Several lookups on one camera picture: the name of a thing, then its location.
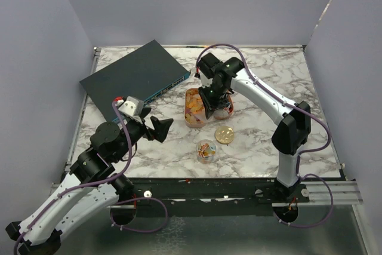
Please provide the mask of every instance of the black metal frame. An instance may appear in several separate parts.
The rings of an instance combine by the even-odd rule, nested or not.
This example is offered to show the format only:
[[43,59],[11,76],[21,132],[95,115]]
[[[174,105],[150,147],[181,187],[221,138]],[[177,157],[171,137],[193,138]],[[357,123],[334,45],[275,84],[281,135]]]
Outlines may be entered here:
[[[273,216],[272,203],[290,202],[296,196],[299,202],[308,202],[309,198],[301,195],[306,188],[304,182],[295,187],[287,198],[277,199],[271,195],[275,189],[275,178],[238,178],[238,179],[185,179],[185,178],[130,178],[137,197],[145,191],[160,199],[166,206],[169,216]],[[342,181],[340,177],[324,178],[325,181]],[[127,224],[131,219],[132,209],[111,208],[115,218]],[[163,217],[162,207],[153,201],[137,203],[137,217]]]

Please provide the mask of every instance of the lavender wall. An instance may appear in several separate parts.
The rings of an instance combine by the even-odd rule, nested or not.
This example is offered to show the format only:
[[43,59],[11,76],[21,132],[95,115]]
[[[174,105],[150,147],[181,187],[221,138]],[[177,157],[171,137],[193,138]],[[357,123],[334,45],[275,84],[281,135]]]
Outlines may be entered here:
[[95,46],[307,44],[329,0],[70,0]]
[[306,50],[339,159],[357,179],[377,239],[382,238],[381,16],[382,0],[333,0]]
[[68,0],[0,0],[0,254],[4,228],[60,178],[93,48]]

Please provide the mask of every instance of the white marble surface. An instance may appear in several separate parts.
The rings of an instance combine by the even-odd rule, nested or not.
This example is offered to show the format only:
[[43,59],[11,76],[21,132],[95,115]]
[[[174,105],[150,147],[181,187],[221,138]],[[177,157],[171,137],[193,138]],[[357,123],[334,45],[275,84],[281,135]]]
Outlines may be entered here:
[[[103,48],[96,70],[134,50],[135,48]],[[307,101],[312,107],[312,113],[322,118],[301,48],[241,50],[257,76],[290,99],[296,102]],[[167,48],[167,51],[187,70],[191,69],[192,73],[188,80],[150,104],[152,112],[149,116],[154,115],[159,119],[174,118],[174,123],[164,143],[148,142],[146,139],[138,142],[138,152],[126,174],[130,177],[275,177],[278,152],[272,145],[271,136],[276,126],[262,110],[242,95],[234,94],[232,99],[235,111],[230,119],[214,120],[200,129],[185,125],[184,94],[187,89],[200,86],[200,80],[194,78],[193,74],[196,58],[202,49]],[[237,57],[230,49],[215,48],[212,52],[220,60]],[[88,99],[73,161],[89,146],[90,136],[103,121],[101,113]],[[220,125],[228,125],[235,131],[235,139],[230,145],[216,142],[214,133]],[[202,139],[216,142],[217,162],[205,165],[196,160],[195,146]],[[313,121],[306,148],[323,145],[325,140],[325,131]],[[115,166],[117,170],[121,170],[123,165],[120,162]],[[300,172],[338,177],[338,168],[334,152],[328,147],[321,152],[304,154]]]

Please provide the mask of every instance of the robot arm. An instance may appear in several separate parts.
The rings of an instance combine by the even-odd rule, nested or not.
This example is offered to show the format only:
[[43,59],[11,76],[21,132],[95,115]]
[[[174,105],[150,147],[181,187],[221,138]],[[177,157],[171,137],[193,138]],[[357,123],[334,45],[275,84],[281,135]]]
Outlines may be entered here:
[[272,137],[272,143],[279,151],[279,170],[277,183],[281,184],[284,193],[299,183],[296,173],[298,152],[307,142],[310,133],[310,118],[296,110],[277,102],[265,93],[258,85],[260,82],[286,103],[310,112],[310,106],[306,102],[296,104],[277,91],[269,87],[258,77],[257,82],[248,76],[244,64],[239,59],[232,57],[227,62],[219,61],[211,53],[205,55],[198,62],[197,67],[201,71],[202,87],[199,93],[205,107],[205,116],[208,119],[215,111],[224,109],[229,105],[228,91],[242,94],[261,110],[265,111],[271,120],[277,125]]
[[[141,137],[159,142],[166,139],[173,119],[160,121],[152,116],[154,129],[151,129],[144,124],[144,118],[151,108],[143,107],[142,101],[132,97],[119,102],[122,103],[119,110],[128,120],[127,130],[132,145]],[[131,199],[134,194],[143,197],[143,194],[134,190],[134,185],[123,174],[114,180],[110,179],[107,184],[97,184],[115,171],[113,163],[119,162],[128,152],[123,129],[120,130],[114,122],[104,122],[97,127],[90,142],[91,146],[78,156],[70,173],[55,192],[27,219],[7,226],[6,231],[13,240],[24,234],[19,248],[20,254],[54,254],[60,247],[61,240],[102,208]],[[89,183],[89,187],[62,195],[65,190]]]

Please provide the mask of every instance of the gold coin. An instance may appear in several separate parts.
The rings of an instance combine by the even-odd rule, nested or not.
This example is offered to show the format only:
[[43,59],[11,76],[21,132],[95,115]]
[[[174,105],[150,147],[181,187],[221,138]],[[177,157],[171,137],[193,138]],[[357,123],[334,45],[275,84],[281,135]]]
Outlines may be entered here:
[[227,145],[233,141],[233,129],[226,125],[218,127],[215,132],[215,138],[219,143]]

